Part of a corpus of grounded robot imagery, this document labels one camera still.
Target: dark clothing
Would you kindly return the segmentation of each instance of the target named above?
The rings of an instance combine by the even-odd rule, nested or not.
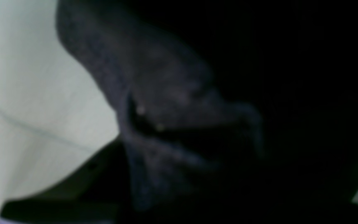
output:
[[[61,43],[117,112],[140,219],[358,223],[358,81],[337,75],[358,74],[357,47],[330,7],[60,1]]]

